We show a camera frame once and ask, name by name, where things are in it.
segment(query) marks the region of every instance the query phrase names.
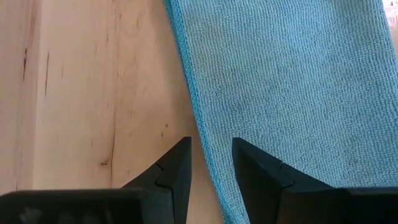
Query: black plastic tool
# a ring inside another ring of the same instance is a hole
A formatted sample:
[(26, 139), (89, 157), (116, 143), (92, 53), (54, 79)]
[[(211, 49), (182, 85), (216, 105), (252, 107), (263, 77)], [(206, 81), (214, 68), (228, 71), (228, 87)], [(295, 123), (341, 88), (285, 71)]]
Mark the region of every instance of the black plastic tool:
[(122, 189), (33, 190), (0, 197), (0, 224), (183, 224), (191, 186), (185, 137)]
[(232, 153), (251, 224), (398, 223), (398, 188), (335, 189), (240, 138)]

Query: wood grain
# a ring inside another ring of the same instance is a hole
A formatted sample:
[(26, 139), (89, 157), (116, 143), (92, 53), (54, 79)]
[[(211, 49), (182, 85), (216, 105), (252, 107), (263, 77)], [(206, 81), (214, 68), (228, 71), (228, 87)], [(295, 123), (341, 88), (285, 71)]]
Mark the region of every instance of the wood grain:
[(222, 222), (162, 1), (0, 0), (0, 19), (0, 193), (120, 187), (193, 136), (188, 223)]

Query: towel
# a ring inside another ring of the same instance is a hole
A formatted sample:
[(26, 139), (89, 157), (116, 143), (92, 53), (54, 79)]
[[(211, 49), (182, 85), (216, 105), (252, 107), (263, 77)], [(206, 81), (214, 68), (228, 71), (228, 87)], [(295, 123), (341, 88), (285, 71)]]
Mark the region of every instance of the towel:
[(231, 140), (334, 187), (398, 185), (381, 1), (165, 0), (225, 223), (249, 223)]

